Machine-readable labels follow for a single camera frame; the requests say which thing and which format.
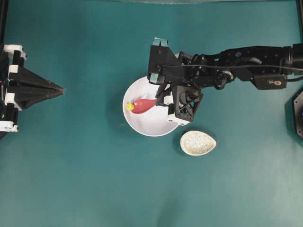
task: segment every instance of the white bowl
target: white bowl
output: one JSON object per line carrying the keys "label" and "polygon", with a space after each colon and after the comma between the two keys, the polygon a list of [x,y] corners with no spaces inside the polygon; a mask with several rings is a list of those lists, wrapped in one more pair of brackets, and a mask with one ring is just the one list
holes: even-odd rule
{"label": "white bowl", "polygon": [[182,150],[188,155],[206,155],[217,146],[217,142],[202,131],[188,131],[180,139]]}
{"label": "white bowl", "polygon": [[168,107],[154,106],[142,114],[127,110],[126,104],[139,98],[154,99],[158,87],[158,85],[150,84],[147,77],[142,77],[128,88],[123,98],[122,109],[127,123],[144,136],[164,136],[178,127],[176,122],[166,120]]}

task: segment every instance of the red plastic spoon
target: red plastic spoon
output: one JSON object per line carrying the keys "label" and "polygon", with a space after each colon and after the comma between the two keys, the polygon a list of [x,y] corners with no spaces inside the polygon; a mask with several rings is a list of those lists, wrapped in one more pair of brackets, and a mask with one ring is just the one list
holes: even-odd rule
{"label": "red plastic spoon", "polygon": [[132,111],[134,114],[142,114],[154,107],[156,101],[156,99],[140,98],[134,101],[133,103],[127,103],[126,108]]}

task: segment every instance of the white bracket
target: white bracket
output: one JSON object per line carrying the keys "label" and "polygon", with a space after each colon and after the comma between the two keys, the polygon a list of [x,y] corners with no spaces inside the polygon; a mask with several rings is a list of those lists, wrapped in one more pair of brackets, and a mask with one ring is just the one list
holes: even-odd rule
{"label": "white bracket", "polygon": [[24,52],[23,46],[21,46],[21,45],[4,45],[3,50],[4,50],[4,52],[9,53],[9,58],[13,58],[14,51],[20,51],[21,58],[24,58],[24,60],[27,59],[27,54]]}
{"label": "white bracket", "polygon": [[15,93],[5,94],[4,104],[8,105],[8,103],[14,104],[14,107],[18,108],[19,111],[22,110],[21,107],[15,102]]}
{"label": "white bracket", "polygon": [[178,125],[181,125],[181,126],[184,126],[184,125],[187,125],[188,123],[190,123],[188,121],[177,118],[174,113],[168,115],[166,120],[168,122],[176,122],[176,123],[178,123]]}
{"label": "white bracket", "polygon": [[10,73],[18,73],[18,69],[19,69],[18,65],[10,65],[9,66],[9,74]]}
{"label": "white bracket", "polygon": [[170,96],[165,96],[164,97],[163,102],[164,102],[165,105],[169,105],[169,104],[174,103],[174,98],[172,96],[172,92],[170,92]]}
{"label": "white bracket", "polygon": [[0,131],[17,132],[18,126],[14,122],[0,121]]}

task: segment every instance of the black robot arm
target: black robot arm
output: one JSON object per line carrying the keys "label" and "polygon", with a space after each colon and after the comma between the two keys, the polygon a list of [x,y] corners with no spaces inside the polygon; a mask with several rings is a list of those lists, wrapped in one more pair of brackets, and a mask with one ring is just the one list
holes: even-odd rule
{"label": "black robot arm", "polygon": [[303,44],[292,47],[252,46],[219,54],[175,55],[163,39],[151,46],[148,80],[160,85],[156,105],[168,106],[168,121],[185,125],[195,116],[203,97],[201,89],[223,89],[236,78],[259,90],[283,89],[288,75],[303,73]]}
{"label": "black robot arm", "polygon": [[0,139],[18,132],[18,113],[64,94],[64,88],[24,67],[27,54],[21,45],[4,44],[9,0],[0,0]]}

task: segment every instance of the wire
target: wire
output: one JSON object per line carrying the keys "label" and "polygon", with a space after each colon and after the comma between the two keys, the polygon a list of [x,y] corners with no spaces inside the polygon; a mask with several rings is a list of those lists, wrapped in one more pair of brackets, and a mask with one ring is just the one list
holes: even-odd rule
{"label": "wire", "polygon": [[303,80],[303,77],[298,77],[298,78],[295,78],[295,79],[288,79],[287,82],[297,82],[297,81],[300,81],[300,80]]}
{"label": "wire", "polygon": [[303,72],[301,68],[295,67],[287,67],[287,66],[279,66],[279,65],[236,65],[236,66],[216,66],[216,65],[162,65],[162,67],[206,67],[211,69],[242,69],[242,68],[263,68],[263,67],[270,67],[270,68],[280,68],[285,70],[296,70]]}

